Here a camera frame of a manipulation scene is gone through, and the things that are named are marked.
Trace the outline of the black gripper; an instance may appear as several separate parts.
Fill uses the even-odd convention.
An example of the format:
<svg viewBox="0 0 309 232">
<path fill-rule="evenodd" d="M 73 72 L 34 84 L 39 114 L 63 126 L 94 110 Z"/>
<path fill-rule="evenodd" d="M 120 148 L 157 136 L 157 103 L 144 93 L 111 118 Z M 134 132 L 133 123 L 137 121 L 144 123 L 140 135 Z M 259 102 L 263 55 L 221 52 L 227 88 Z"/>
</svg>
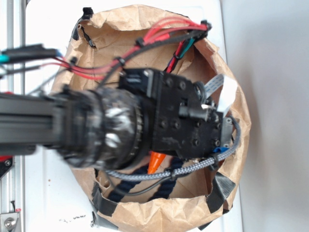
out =
<svg viewBox="0 0 309 232">
<path fill-rule="evenodd" d="M 232 122 L 206 98 L 202 82 L 155 69 L 126 69 L 119 88 L 139 102 L 142 142 L 149 150 L 188 160 L 231 145 Z"/>
</svg>

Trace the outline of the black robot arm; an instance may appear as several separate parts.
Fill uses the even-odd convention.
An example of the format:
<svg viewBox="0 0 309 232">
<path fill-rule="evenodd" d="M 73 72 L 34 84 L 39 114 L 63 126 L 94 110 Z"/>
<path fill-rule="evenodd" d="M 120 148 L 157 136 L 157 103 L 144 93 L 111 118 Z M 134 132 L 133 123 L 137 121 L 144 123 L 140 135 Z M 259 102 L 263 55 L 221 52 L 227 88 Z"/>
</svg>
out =
<svg viewBox="0 0 309 232">
<path fill-rule="evenodd" d="M 76 168 L 132 168 L 151 151 L 204 159 L 229 145 L 232 131 L 201 82 L 154 69 L 124 70 L 117 88 L 0 96 L 2 155 L 43 145 Z"/>
</svg>

